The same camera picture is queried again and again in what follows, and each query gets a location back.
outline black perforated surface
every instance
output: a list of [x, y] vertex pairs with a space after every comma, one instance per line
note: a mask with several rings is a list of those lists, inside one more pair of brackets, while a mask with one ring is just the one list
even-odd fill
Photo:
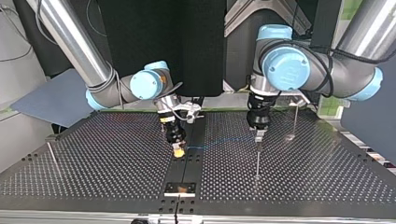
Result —
[[56, 163], [46, 150], [3, 175], [0, 199], [148, 202], [157, 210], [172, 157], [158, 120], [154, 113], [101, 113], [51, 143]]
[[[100, 113], [51, 143], [57, 162], [43, 147], [0, 174], [0, 210], [396, 218], [396, 176], [312, 112], [288, 140], [293, 116], [272, 114], [257, 179], [246, 112], [206, 113], [180, 160], [156, 114]], [[195, 198], [164, 198], [178, 181]]]
[[293, 116], [273, 113], [256, 180], [257, 148], [246, 113], [206, 115], [198, 213], [370, 217], [388, 210], [396, 217], [396, 176], [309, 112], [300, 112], [296, 136], [288, 140]]

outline metal probe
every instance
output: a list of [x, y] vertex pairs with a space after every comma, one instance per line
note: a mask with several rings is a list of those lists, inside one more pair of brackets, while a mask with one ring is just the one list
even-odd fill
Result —
[[47, 142], [47, 146], [49, 147], [50, 155], [52, 157], [53, 162], [55, 163], [56, 169], [58, 170], [59, 176], [62, 177], [61, 169], [59, 168], [58, 161], [55, 157], [55, 153], [53, 152], [52, 145], [50, 144], [50, 142]]
[[262, 154], [262, 142], [257, 142], [256, 180], [260, 180], [260, 155]]
[[293, 123], [293, 132], [286, 135], [286, 140], [291, 141], [296, 136], [296, 126], [297, 126], [297, 118], [298, 118], [298, 106], [296, 106], [296, 112], [294, 114], [294, 123]]

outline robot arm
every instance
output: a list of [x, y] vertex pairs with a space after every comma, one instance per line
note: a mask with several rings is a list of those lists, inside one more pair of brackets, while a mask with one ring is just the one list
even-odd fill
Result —
[[182, 104], [173, 93], [173, 83], [166, 62], [147, 64], [134, 75], [119, 78], [117, 71], [99, 53], [67, 0], [27, 0], [74, 65], [87, 86], [86, 98], [96, 109], [110, 108], [137, 100], [154, 99], [166, 138], [175, 156], [184, 155], [185, 131], [179, 112], [188, 111], [186, 120], [194, 123], [200, 106]]
[[396, 39], [395, 12], [395, 1], [364, 0], [332, 56], [292, 41], [289, 26], [262, 26], [248, 99], [250, 127], [263, 136], [279, 91], [315, 91], [351, 101], [375, 95], [383, 78], [376, 65]]

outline blue joint cap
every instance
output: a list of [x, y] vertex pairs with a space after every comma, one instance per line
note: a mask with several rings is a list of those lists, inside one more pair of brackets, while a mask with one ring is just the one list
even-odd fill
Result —
[[85, 91], [85, 98], [88, 100], [88, 105], [90, 105], [90, 107], [92, 107], [94, 110], [107, 109], [107, 107], [99, 105], [95, 99], [93, 99], [93, 96], [89, 90]]
[[295, 91], [308, 80], [311, 69], [306, 56], [291, 47], [271, 50], [262, 61], [262, 71], [280, 91]]
[[371, 80], [371, 82], [366, 87], [364, 87], [363, 90], [352, 96], [347, 97], [346, 99], [350, 101], [365, 101], [370, 99], [381, 88], [382, 79], [383, 79], [382, 71], [381, 69], [376, 67], [374, 70], [374, 77]]
[[159, 61], [156, 63], [146, 64], [145, 70], [154, 70], [154, 69], [167, 69], [169, 70], [168, 64], [166, 61]]
[[262, 39], [291, 39], [293, 30], [287, 25], [268, 24], [260, 27], [257, 40]]
[[151, 70], [136, 73], [131, 78], [130, 86], [132, 94], [140, 100], [152, 99], [163, 90], [160, 75]]

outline yellow tool tip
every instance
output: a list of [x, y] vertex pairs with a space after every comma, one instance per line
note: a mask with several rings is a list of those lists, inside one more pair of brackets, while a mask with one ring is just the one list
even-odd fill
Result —
[[184, 149], [183, 148], [174, 149], [174, 156], [176, 158], [183, 157], [184, 156]]

